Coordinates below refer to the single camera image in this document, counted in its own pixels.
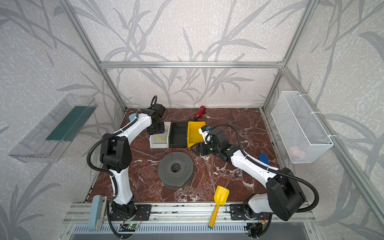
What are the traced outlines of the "grey cable spool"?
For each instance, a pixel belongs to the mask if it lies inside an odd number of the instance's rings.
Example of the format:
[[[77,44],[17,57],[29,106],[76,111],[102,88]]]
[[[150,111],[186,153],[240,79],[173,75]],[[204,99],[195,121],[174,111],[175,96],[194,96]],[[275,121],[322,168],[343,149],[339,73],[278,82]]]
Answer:
[[[193,160],[182,152],[170,153],[161,160],[158,175],[167,188],[173,190],[182,189],[194,177]]]

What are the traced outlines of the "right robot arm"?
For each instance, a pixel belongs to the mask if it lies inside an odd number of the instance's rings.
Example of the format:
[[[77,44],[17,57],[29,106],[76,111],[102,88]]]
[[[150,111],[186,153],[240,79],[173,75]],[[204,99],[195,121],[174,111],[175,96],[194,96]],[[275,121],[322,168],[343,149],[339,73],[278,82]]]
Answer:
[[[247,218],[254,219],[256,215],[266,213],[288,221],[293,214],[311,211],[319,204],[319,192],[311,183],[296,177],[286,167],[278,169],[251,156],[241,141],[231,144],[222,127],[201,127],[198,132],[203,141],[191,148],[197,156],[214,155],[241,169],[267,190],[265,194],[255,194],[243,202]]]

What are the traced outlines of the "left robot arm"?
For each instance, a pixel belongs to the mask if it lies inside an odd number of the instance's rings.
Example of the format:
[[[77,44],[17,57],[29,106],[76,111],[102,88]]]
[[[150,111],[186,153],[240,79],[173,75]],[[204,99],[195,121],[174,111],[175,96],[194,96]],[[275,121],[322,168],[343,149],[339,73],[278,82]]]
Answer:
[[[131,218],[137,212],[129,182],[129,165],[133,159],[130,145],[144,130],[149,135],[164,133],[162,118],[165,111],[166,108],[157,103],[138,110],[133,120],[112,134],[104,134],[87,154],[91,169],[110,176],[114,190],[112,211],[121,218]]]

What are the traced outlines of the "yellow plastic bin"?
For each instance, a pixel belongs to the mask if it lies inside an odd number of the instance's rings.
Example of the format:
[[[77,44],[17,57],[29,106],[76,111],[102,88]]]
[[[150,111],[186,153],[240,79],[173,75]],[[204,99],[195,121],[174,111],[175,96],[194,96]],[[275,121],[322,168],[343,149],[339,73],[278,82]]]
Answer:
[[[205,122],[188,122],[188,134],[187,134],[187,145],[188,148],[195,144],[204,141],[204,137],[199,133],[199,130],[205,126]]]

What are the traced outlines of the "black plastic bin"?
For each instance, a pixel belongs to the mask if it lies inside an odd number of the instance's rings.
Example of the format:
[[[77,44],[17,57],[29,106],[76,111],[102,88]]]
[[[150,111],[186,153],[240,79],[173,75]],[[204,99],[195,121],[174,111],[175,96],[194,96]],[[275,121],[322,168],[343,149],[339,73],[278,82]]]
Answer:
[[[188,123],[171,123],[169,148],[187,148]]]

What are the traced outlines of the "light blue brush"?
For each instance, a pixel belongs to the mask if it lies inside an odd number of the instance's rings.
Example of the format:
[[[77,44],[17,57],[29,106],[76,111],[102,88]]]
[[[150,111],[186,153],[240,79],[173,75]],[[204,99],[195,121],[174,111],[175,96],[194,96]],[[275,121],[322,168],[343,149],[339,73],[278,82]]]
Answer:
[[[136,120],[137,120],[136,113],[133,113],[133,114],[129,115],[129,123],[134,123]]]

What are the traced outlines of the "white plastic bin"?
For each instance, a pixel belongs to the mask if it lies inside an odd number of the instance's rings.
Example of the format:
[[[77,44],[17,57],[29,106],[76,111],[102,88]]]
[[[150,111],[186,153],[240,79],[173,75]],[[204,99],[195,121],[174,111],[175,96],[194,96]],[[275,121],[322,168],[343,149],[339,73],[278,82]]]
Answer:
[[[164,122],[165,132],[162,134],[156,134],[150,136],[150,148],[151,149],[167,149],[169,148],[169,135],[171,122]]]

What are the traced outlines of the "yellow plastic scoop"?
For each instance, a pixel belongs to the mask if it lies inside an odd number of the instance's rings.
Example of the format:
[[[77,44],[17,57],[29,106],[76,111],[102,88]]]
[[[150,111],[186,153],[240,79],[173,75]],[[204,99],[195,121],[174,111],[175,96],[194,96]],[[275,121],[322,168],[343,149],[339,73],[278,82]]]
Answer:
[[[210,229],[213,229],[215,226],[215,222],[217,219],[217,215],[219,212],[219,207],[224,205],[227,202],[228,196],[230,194],[230,190],[222,187],[222,186],[217,186],[216,192],[214,194],[214,201],[216,203],[215,209],[212,213],[211,219],[209,221],[208,227]]]

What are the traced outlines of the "pink item in basket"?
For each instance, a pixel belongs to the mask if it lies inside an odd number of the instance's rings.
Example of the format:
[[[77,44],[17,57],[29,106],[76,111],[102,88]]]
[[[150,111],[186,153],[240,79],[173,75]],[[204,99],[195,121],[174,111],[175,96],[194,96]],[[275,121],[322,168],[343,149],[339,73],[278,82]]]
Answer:
[[[304,152],[298,146],[295,145],[289,148],[289,153],[297,158],[300,158]]]

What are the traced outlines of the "red handled screwdriver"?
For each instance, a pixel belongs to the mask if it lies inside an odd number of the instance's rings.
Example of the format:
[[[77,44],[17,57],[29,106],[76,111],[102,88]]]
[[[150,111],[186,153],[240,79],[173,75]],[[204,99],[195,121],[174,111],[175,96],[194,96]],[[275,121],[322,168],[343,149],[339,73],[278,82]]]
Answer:
[[[200,108],[198,109],[198,111],[196,112],[196,114],[193,117],[193,121],[195,122],[199,118],[201,118],[204,115],[205,111],[206,111],[206,107],[205,106],[200,106]]]

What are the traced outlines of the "blue wooden handled tool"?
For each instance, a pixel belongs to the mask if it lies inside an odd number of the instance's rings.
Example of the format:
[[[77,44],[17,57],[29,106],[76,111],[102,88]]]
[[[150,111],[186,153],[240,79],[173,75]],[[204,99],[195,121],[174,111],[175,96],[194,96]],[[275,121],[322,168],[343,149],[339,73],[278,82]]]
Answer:
[[[268,160],[268,157],[265,154],[263,154],[263,153],[259,154],[259,161],[264,163],[264,164],[266,164],[266,165],[270,164],[270,162]]]

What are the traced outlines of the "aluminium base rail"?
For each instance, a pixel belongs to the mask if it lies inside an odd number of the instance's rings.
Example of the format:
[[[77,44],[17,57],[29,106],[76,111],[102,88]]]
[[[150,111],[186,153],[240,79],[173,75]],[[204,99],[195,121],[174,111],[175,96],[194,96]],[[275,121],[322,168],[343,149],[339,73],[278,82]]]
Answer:
[[[203,223],[207,224],[211,218],[215,203],[196,202],[196,203],[143,203],[138,208],[143,209],[145,205],[151,205],[150,210],[145,210],[131,219],[132,222],[149,223]],[[63,224],[86,224],[89,221],[91,213],[91,204],[72,204]],[[238,207],[234,203],[227,203],[219,207],[217,223],[231,222],[262,222],[267,214],[259,214],[255,218],[245,216],[242,204]]]

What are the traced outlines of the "clear plastic wall tray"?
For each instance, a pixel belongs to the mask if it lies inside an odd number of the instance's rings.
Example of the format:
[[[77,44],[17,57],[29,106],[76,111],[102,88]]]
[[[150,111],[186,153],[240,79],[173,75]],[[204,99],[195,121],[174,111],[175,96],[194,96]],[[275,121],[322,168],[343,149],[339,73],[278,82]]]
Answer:
[[[56,163],[98,105],[94,97],[66,95],[9,156],[23,163]]]

